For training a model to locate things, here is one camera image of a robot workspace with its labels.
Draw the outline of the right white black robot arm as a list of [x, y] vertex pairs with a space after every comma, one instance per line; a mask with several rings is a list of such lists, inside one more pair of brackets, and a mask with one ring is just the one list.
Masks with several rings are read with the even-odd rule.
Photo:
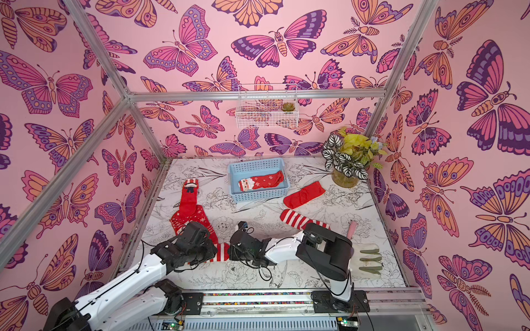
[[353, 281], [349, 264], [354, 249], [350, 239], [323, 226], [310, 223], [297, 234], [283, 238], [256, 239], [241, 221], [232, 235], [227, 256], [257, 270], [263, 281], [273, 279], [271, 266], [286, 261], [302, 261], [310, 266], [329, 293], [318, 299], [341, 313], [354, 313]]

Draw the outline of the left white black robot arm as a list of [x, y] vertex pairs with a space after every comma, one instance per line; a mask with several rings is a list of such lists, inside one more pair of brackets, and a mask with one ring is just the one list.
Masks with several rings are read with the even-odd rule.
[[131, 269], [87, 295], [64, 298], [52, 308], [44, 330], [126, 330], [155, 314], [182, 314], [182, 289], [168, 275], [194, 268], [217, 254], [207, 228], [190, 222], [180, 234], [151, 248]]

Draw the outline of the red white striped sock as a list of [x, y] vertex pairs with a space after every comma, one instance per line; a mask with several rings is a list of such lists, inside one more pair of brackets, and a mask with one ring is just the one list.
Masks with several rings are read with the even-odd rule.
[[322, 221], [310, 219], [308, 217], [305, 217], [298, 212], [292, 210], [292, 209], [285, 209], [280, 214], [280, 220], [285, 223], [288, 226], [291, 226], [292, 228], [295, 228], [297, 230], [304, 230], [309, 224], [316, 224], [318, 226], [321, 226], [323, 228], [326, 228], [328, 230], [331, 229], [331, 226], [327, 223], [324, 223]]
[[196, 266], [201, 263], [225, 262], [230, 259], [229, 256], [230, 245], [206, 243], [197, 251], [196, 257], [189, 262], [190, 266]]

